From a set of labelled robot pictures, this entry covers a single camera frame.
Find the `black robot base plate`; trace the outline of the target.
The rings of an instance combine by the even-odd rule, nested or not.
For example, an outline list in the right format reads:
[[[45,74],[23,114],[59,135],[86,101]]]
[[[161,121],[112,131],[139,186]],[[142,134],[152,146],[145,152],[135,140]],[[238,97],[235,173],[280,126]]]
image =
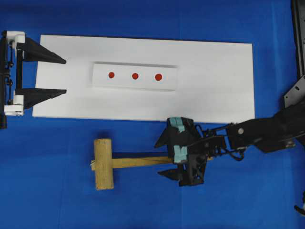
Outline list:
[[[285,108],[300,102],[305,96],[305,76],[303,75],[284,95]]]

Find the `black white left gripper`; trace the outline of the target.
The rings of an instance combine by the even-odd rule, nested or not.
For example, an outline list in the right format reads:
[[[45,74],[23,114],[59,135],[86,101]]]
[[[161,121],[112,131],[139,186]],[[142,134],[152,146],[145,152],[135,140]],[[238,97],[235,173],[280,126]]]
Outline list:
[[[66,60],[49,51],[23,31],[3,31],[0,39],[0,127],[7,128],[7,116],[23,116],[25,109],[66,94],[65,89],[22,88],[22,61],[66,64]],[[12,91],[13,53],[16,54],[16,90]]]

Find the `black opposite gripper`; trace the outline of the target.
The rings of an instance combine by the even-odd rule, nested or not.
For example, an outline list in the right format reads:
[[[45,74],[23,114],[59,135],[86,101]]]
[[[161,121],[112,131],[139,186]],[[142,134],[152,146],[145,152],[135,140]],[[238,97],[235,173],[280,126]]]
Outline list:
[[[158,174],[170,180],[178,181],[179,186],[196,186],[204,183],[204,174],[208,158],[222,155],[226,149],[223,135],[217,131],[230,125],[214,129],[203,129],[193,119],[170,117],[154,147],[167,145],[168,157],[175,169],[159,171]]]

